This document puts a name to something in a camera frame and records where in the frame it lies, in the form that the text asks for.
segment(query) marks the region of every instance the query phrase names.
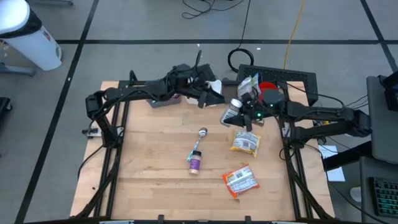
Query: gray floor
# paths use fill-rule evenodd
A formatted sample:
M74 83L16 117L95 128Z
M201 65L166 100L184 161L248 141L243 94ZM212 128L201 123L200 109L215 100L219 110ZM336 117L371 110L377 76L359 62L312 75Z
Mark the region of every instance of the gray floor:
M32 3L44 26L57 40L78 40L93 0L65 4ZM193 20L181 18L188 11L178 0L99 0L87 39L239 39L248 1L225 12L215 12ZM229 2L218 1L218 8ZM395 11L398 2L368 0L369 7L385 39L398 39ZM252 0L246 39L288 39L300 1ZM360 1L308 0L295 39L376 40ZM193 64L199 49L201 63L210 63L219 78L236 78L226 56L236 44L104 45L86 44L77 64L42 174L25 222L67 218L76 187L76 172L83 157L86 139L80 131L87 127L85 97L98 90L105 80L127 79L133 69L141 80L160 78L180 63ZM256 65L282 68L286 45L247 44ZM14 110L0 129L0 217L2 223L15 220L27 184L47 134L55 106L77 45L63 44L60 68L35 77L0 74L0 96L12 99ZM398 45L389 46L398 57ZM17 52L0 61L9 65L33 66ZM233 62L248 63L243 55ZM367 76L390 75L392 70L378 45L292 45L288 69L315 72L320 93L349 103L366 94ZM321 99L323 106L338 106ZM337 136L349 147L368 139ZM339 151L346 150L338 146ZM344 167L346 182L334 183L344 194L359 185L359 165ZM360 221L360 213L331 190L336 216Z

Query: bottle cap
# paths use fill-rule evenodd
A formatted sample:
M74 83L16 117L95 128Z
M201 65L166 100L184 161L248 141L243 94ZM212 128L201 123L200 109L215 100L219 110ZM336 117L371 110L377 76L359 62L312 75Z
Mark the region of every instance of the bottle cap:
M239 100L237 100L237 99L232 99L231 100L231 104L232 105L234 105L234 106L236 106L237 108L241 108L242 107L242 102L240 102Z
M201 151L195 150L195 151L193 152L193 155L201 156Z

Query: white paper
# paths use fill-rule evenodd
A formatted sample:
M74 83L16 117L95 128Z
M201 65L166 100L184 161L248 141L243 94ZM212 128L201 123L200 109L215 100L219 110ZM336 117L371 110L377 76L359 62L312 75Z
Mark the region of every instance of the white paper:
M327 157L331 157L337 154L336 146L321 146L319 145L319 150L322 153L322 159L326 159ZM334 182L345 182L343 168L339 167L334 170L328 171L329 181Z

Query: snack bag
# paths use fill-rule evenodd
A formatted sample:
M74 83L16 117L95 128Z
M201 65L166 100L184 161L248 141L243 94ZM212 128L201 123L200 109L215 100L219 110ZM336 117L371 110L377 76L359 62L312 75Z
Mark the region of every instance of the snack bag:
M232 144L232 151L242 151L250 153L256 158L257 151L260 145L261 136L245 131L234 131L234 142Z
M234 198L247 190L260 187L249 165L244 166L242 169L223 174L223 179Z

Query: white trash can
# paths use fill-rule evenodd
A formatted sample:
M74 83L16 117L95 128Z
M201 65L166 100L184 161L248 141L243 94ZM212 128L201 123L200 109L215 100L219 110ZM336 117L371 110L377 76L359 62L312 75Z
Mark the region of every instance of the white trash can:
M62 50L24 0L0 0L0 39L42 70L61 65Z

